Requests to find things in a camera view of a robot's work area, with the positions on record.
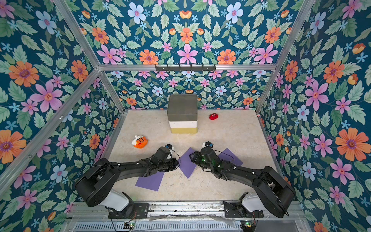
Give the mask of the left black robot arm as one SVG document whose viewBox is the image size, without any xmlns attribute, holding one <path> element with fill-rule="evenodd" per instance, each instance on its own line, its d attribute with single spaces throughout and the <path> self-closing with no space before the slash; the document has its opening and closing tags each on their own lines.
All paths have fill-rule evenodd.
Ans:
<svg viewBox="0 0 371 232">
<path fill-rule="evenodd" d="M 151 157 L 134 162 L 113 162 L 102 158 L 81 176 L 74 188 L 88 207 L 104 206 L 122 212 L 132 203 L 132 199 L 113 190 L 115 183 L 176 170 L 180 162 L 171 151 L 171 145 L 160 147 Z"/>
</svg>

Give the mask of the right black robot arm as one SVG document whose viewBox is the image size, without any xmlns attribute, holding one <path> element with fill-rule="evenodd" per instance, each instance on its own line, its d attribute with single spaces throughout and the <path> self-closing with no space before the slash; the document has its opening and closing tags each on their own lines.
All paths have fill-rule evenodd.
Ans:
<svg viewBox="0 0 371 232">
<path fill-rule="evenodd" d="M 278 218 L 289 215 L 288 208 L 295 198 L 295 190 L 272 167 L 251 169 L 222 160 L 212 146 L 205 146 L 189 156 L 192 163 L 207 169 L 217 179 L 235 181 L 255 190 L 266 210 Z"/>
</svg>

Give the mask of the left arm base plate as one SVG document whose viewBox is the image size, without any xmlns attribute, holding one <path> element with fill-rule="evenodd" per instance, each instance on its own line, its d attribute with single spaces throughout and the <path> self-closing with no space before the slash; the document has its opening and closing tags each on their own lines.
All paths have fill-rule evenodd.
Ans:
<svg viewBox="0 0 371 232">
<path fill-rule="evenodd" d="M 112 208 L 108 210 L 109 219 L 144 219 L 149 212 L 148 203 L 129 203 L 122 211 L 116 211 Z"/>
</svg>

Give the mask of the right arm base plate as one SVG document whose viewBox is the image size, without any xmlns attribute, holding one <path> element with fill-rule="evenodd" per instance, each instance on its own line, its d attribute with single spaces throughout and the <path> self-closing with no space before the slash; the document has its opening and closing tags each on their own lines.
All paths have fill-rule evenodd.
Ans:
<svg viewBox="0 0 371 232">
<path fill-rule="evenodd" d="M 245 209 L 240 202 L 223 201 L 224 212 L 226 218 L 263 218 L 264 214 L 261 210 L 253 212 Z"/>
</svg>

